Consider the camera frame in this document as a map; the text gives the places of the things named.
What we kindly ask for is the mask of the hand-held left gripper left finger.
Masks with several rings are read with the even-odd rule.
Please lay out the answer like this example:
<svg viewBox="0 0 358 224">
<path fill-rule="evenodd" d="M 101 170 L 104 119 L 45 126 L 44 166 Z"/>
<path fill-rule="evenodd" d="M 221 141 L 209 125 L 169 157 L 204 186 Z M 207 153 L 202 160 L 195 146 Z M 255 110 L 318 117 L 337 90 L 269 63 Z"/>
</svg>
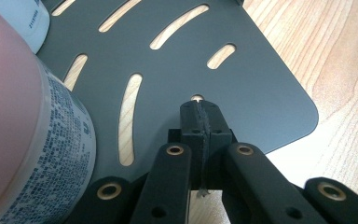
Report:
<svg viewBox="0 0 358 224">
<path fill-rule="evenodd" d="M 169 129 L 169 143 L 181 143 L 190 147 L 191 169 L 190 182 L 192 189 L 201 186 L 202 157 L 203 157 L 203 128 L 200 118 L 200 103 L 189 101 L 180 106 L 180 127 Z"/>
</svg>

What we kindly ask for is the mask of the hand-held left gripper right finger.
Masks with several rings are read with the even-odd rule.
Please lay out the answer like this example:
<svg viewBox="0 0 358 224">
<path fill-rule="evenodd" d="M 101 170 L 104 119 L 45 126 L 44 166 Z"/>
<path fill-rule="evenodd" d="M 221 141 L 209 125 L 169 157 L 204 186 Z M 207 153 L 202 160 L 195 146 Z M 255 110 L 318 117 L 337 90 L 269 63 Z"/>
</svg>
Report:
<svg viewBox="0 0 358 224">
<path fill-rule="evenodd" d="M 203 138 L 200 187 L 221 189 L 221 160 L 232 142 L 232 133 L 218 105 L 200 101 L 198 112 Z"/>
</svg>

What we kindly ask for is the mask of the dark grey slotted corner rack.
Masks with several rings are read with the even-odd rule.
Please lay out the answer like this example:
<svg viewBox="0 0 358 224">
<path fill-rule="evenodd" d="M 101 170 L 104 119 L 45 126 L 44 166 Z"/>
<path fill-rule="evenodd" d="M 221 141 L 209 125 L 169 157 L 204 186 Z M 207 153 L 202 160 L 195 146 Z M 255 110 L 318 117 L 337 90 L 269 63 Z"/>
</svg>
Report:
<svg viewBox="0 0 358 224">
<path fill-rule="evenodd" d="M 65 78 L 87 56 L 73 93 L 94 124 L 95 179 L 145 174 L 194 94 L 264 152 L 315 129 L 315 104 L 237 0 L 141 0 L 101 32 L 125 2 L 42 0 L 50 26 L 40 60 Z"/>
</svg>

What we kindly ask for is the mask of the pink bottle with white label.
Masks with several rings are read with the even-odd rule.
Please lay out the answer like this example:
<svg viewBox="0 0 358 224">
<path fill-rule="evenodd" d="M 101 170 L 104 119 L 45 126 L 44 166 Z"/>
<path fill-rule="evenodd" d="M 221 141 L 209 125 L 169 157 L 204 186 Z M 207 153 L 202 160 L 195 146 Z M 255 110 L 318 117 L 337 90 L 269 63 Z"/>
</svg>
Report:
<svg viewBox="0 0 358 224">
<path fill-rule="evenodd" d="M 0 15 L 0 224 L 61 224 L 96 157 L 87 109 Z"/>
</svg>

